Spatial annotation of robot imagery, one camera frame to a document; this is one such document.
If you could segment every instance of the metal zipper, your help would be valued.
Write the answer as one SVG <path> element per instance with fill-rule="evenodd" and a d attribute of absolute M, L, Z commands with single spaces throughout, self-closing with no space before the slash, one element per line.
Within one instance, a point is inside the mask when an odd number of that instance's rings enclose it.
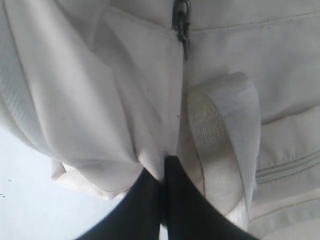
<path fill-rule="evenodd" d="M 282 179 L 312 168 L 318 164 L 320 164 L 320 151 L 293 162 L 258 170 L 255 173 L 256 183 L 265 184 L 267 182 Z"/>
<path fill-rule="evenodd" d="M 190 0 L 176 0 L 173 5 L 172 29 L 177 32 L 177 38 L 182 42 L 184 60 L 188 60 L 190 47 Z"/>

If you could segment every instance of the zipper track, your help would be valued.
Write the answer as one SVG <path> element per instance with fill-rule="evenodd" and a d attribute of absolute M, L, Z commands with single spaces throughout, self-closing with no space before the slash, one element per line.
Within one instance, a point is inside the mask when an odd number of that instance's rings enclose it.
<path fill-rule="evenodd" d="M 318 164 L 320 164 L 320 150 L 293 162 L 256 171 L 256 183 L 265 184 L 282 179 L 312 168 Z"/>

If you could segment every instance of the zipper pull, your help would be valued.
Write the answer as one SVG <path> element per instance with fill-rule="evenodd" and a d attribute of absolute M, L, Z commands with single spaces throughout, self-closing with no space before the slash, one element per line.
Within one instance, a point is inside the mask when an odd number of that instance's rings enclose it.
<path fill-rule="evenodd" d="M 176 0 L 173 5 L 172 29 L 177 32 L 177 37 L 183 46 L 184 60 L 188 60 L 188 52 L 190 47 L 190 0 Z"/>

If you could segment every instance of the white floor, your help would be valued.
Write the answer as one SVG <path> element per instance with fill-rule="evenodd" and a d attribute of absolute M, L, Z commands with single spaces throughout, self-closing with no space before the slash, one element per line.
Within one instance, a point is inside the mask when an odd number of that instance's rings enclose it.
<path fill-rule="evenodd" d="M 71 191 L 50 176 L 46 156 L 0 129 L 0 240 L 72 240 L 120 201 Z"/>

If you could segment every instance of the zipper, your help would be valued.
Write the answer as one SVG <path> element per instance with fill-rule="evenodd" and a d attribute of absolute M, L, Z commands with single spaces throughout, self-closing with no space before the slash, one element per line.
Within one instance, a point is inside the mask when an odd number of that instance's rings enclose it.
<path fill-rule="evenodd" d="M 282 179 L 300 173 L 318 164 L 320 164 L 320 151 L 293 162 L 258 170 L 255 172 L 256 183 L 265 184 L 267 182 Z"/>
<path fill-rule="evenodd" d="M 172 29 L 177 32 L 177 38 L 182 42 L 184 60 L 188 60 L 190 47 L 190 0 L 175 0 L 172 13 Z"/>

